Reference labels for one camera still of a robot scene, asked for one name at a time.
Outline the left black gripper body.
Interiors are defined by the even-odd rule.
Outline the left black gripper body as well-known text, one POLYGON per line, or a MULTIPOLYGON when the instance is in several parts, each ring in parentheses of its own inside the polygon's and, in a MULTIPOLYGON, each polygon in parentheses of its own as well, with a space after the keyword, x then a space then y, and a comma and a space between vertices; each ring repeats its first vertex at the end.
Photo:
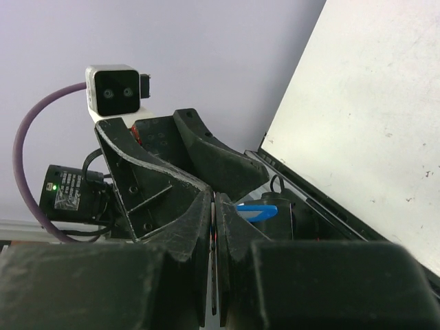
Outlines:
POLYGON ((102 151, 119 193, 191 193, 189 156, 170 116, 102 121, 102 151))

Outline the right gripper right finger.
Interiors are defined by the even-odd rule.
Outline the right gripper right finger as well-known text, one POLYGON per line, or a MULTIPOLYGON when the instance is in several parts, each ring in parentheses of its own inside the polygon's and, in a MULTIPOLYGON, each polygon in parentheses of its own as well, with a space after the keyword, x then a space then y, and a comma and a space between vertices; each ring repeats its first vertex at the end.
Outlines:
POLYGON ((227 329, 438 329, 439 303, 400 245, 274 241, 215 198, 219 315, 227 329))

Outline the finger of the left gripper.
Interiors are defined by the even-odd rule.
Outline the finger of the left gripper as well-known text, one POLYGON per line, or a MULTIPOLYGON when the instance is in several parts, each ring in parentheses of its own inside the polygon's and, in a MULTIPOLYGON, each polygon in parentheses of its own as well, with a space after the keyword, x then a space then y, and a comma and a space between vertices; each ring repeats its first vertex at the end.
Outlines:
POLYGON ((218 140, 195 109, 178 109, 173 119, 198 178, 216 193, 241 199, 269 181, 262 163, 218 140))
POLYGON ((195 177, 188 151, 170 116, 136 121, 122 118, 95 125, 124 229, 134 241, 181 217, 194 202, 208 201, 210 189, 195 177))

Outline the blue key tag with ring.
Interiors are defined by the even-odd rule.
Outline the blue key tag with ring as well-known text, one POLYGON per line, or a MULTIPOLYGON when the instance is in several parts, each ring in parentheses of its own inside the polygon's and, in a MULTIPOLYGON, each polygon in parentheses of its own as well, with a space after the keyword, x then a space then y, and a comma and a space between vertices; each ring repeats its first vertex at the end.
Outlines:
POLYGON ((246 251, 253 241, 270 238, 263 234, 255 223, 267 221, 278 214, 278 208, 261 203, 241 203, 236 205, 225 193, 214 198, 214 220, 212 241, 220 250, 225 248, 231 254, 239 250, 246 251))

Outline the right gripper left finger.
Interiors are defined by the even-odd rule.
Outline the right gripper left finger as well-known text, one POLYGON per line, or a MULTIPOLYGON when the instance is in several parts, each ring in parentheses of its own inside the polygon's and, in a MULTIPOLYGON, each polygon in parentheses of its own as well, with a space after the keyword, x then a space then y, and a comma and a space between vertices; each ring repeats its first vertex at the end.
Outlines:
POLYGON ((1 254, 2 329, 198 329, 210 192, 144 243, 20 244, 1 254))

